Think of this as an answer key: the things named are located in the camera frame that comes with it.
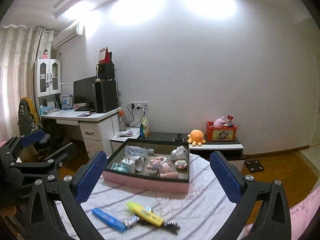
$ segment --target black speaker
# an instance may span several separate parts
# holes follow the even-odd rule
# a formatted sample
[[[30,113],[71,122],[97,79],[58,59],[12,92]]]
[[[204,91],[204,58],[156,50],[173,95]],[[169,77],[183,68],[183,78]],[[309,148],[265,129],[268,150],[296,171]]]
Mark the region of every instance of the black speaker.
[[[94,83],[94,107],[97,113],[107,113],[117,109],[116,81],[101,80]]]
[[[115,80],[115,65],[112,63],[98,64],[98,78]]]

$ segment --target wall outlet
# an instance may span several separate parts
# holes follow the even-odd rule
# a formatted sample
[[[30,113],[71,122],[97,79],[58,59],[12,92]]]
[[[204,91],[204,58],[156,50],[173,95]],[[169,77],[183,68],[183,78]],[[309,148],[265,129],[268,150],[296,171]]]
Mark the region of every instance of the wall outlet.
[[[139,104],[141,108],[149,107],[149,102],[130,102],[130,104],[134,104],[135,109],[137,109]]]

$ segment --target curtain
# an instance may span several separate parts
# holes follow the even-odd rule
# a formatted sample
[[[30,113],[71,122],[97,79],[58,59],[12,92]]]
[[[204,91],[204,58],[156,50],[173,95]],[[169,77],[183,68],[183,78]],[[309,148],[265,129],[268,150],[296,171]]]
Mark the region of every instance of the curtain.
[[[50,58],[54,31],[44,28],[0,27],[0,142],[19,135],[20,99],[35,102],[34,62],[48,49]]]

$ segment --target pink plush toy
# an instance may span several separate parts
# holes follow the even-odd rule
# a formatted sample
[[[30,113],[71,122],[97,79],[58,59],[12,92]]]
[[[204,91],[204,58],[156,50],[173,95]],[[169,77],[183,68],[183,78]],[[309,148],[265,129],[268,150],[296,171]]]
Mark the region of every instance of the pink plush toy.
[[[222,125],[225,123],[225,121],[223,121],[222,118],[224,118],[224,116],[221,117],[221,118],[218,118],[217,120],[215,120],[215,121],[213,122],[213,126],[214,126],[215,128],[221,128]]]
[[[159,172],[160,173],[170,172],[170,166],[168,164],[170,164],[170,163],[162,163],[162,165],[160,165]]]
[[[166,162],[168,162],[168,160],[166,157],[163,157],[163,156],[152,158],[149,161],[147,169],[152,171],[159,171],[160,167]]]

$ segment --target pink blanket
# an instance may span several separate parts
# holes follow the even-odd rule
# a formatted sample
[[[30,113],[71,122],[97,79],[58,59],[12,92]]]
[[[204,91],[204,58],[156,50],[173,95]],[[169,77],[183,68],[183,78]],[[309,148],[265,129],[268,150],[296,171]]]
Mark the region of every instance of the pink blanket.
[[[290,208],[291,240],[297,240],[308,227],[320,206],[320,186],[310,193],[299,204]],[[245,227],[247,236],[252,224]]]

